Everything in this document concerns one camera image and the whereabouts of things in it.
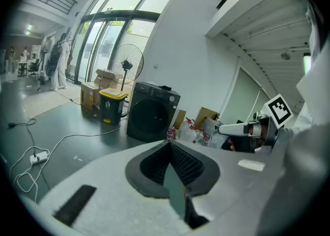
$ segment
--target floor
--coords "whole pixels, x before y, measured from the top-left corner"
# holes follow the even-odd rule
[[[50,81],[41,86],[37,91],[38,81],[34,78],[24,78],[12,82],[2,83],[2,94],[0,99],[0,154],[2,160],[6,161],[6,171],[22,156],[25,150],[32,146],[31,136],[26,126],[16,126],[8,129],[7,123],[26,123],[29,118],[25,112],[22,100],[34,94],[42,94],[51,89]],[[98,112],[87,110],[75,103],[67,103],[53,110],[36,116],[37,122],[29,126],[36,146],[52,151],[53,147],[64,136],[74,133],[99,134],[117,127],[110,126],[99,120]],[[127,120],[123,120],[118,131],[98,137],[69,137],[61,142],[51,156],[51,159],[43,169],[43,176],[38,179],[37,202],[56,184],[64,180],[74,172],[103,155],[115,153],[131,147],[143,144],[143,142],[130,138],[126,135]],[[16,175],[23,173],[29,168],[29,156],[32,149],[27,152],[22,161],[13,168],[10,182],[14,181]],[[30,170],[36,178],[40,170],[39,165],[34,165]],[[24,189],[28,189],[32,181],[28,176],[20,179]],[[34,187],[26,195],[34,199]]]

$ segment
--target power strip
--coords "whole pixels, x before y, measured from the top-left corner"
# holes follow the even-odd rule
[[[36,157],[34,155],[30,156],[30,162],[32,165],[41,163],[43,161],[46,161],[47,159],[48,159],[48,154],[46,151],[36,154]]]

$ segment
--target washing machine door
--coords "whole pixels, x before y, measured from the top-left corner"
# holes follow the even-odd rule
[[[170,124],[164,104],[151,98],[143,99],[134,105],[131,119],[134,126],[146,135],[167,132]]]

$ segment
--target trash bin lid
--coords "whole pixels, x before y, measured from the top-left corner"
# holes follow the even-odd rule
[[[117,100],[124,99],[128,96],[127,93],[124,94],[121,91],[117,91],[112,88],[100,90],[100,95],[108,97],[108,98],[112,98],[112,99],[117,99]]]

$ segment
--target washing machine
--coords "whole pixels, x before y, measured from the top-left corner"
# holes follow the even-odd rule
[[[179,94],[174,91],[137,82],[131,99],[127,135],[144,142],[164,140],[179,100]]]

